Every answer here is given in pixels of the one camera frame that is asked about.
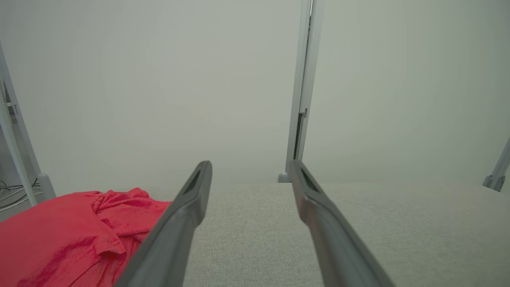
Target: gray table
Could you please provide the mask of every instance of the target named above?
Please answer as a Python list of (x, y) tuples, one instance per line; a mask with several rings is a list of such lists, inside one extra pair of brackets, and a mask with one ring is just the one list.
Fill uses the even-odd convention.
[[(510, 197), (481, 186), (322, 184), (397, 286), (508, 286)], [(184, 286), (322, 286), (288, 183), (211, 189)]]

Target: red cloth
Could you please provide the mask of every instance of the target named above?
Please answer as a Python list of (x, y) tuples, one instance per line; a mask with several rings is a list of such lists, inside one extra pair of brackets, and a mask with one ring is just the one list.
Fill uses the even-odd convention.
[(0, 223), (0, 286), (112, 286), (171, 202), (135, 188), (57, 197)]

